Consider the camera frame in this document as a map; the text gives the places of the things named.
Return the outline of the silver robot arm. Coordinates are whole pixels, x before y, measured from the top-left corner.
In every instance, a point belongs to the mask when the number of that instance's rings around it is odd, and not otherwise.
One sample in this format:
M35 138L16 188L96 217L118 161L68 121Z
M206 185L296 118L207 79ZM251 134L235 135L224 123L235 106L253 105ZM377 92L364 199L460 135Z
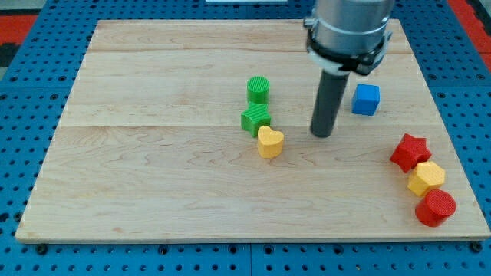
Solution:
M317 0L303 21L308 56L335 76L368 75L383 60L394 0Z

